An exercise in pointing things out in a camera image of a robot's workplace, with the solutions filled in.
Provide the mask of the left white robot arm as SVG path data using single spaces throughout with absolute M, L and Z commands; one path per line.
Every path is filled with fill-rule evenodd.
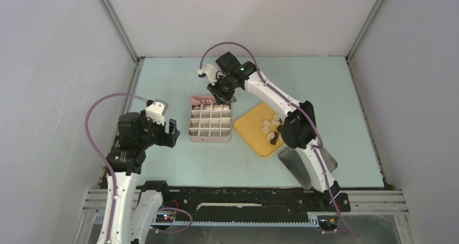
M 140 204 L 133 207 L 146 151 L 153 145 L 173 148 L 180 131 L 176 120 L 165 124 L 145 111 L 121 115 L 117 127 L 118 135 L 107 155 L 107 202 L 97 243 L 144 243 L 156 212 L 171 203 L 170 193 L 164 191 L 166 182 L 159 181 L 141 193 Z

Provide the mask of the pink handled metal tongs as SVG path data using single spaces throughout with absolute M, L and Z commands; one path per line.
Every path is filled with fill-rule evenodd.
M 191 98 L 192 105 L 201 105 L 201 104 L 215 104 L 216 100 L 213 96 L 193 96 Z

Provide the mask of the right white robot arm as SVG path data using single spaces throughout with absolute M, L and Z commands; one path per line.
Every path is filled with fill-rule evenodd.
M 230 52 L 214 65 L 200 64 L 198 76 L 208 78 L 207 90 L 219 104 L 230 103 L 235 91 L 242 89 L 274 110 L 283 121 L 281 138 L 297 152 L 309 175 L 316 206 L 329 210 L 336 204 L 341 188 L 326 164 L 332 156 L 324 148 L 310 101 L 300 102 L 282 91 L 259 69 L 256 60 L 240 63 Z

